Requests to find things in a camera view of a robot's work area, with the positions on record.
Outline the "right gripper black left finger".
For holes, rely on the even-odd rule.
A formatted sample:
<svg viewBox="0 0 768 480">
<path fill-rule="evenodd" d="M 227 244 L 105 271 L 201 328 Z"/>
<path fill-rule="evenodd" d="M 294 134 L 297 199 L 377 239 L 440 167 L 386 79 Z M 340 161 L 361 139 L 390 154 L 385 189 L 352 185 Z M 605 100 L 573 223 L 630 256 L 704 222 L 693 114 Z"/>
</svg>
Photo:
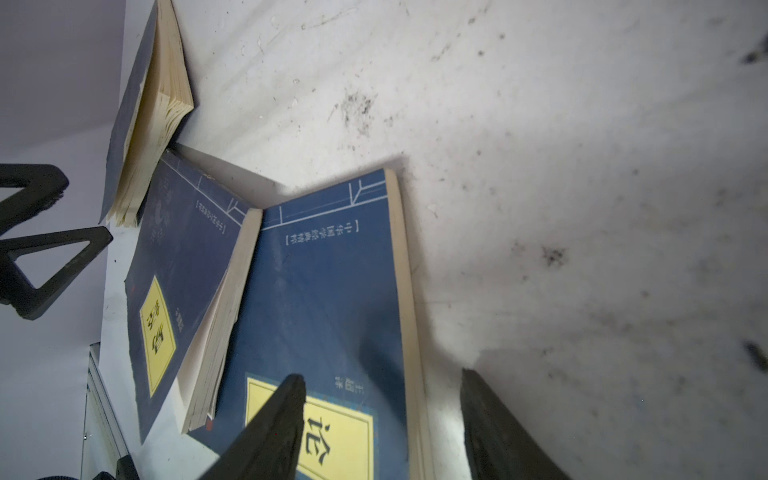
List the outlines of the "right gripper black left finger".
<svg viewBox="0 0 768 480">
<path fill-rule="evenodd" d="M 204 479 L 294 479 L 303 437 L 306 385 L 287 376 Z"/>
</svg>

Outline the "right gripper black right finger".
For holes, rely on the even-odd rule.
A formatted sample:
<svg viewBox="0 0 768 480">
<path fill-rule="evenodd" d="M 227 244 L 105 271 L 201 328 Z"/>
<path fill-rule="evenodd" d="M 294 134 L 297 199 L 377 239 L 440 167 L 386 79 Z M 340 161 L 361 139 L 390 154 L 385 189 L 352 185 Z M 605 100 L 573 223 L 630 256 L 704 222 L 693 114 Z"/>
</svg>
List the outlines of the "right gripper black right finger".
<svg viewBox="0 0 768 480">
<path fill-rule="evenodd" d="M 567 479 L 481 375 L 464 368 L 460 405 L 473 479 Z"/>
</svg>

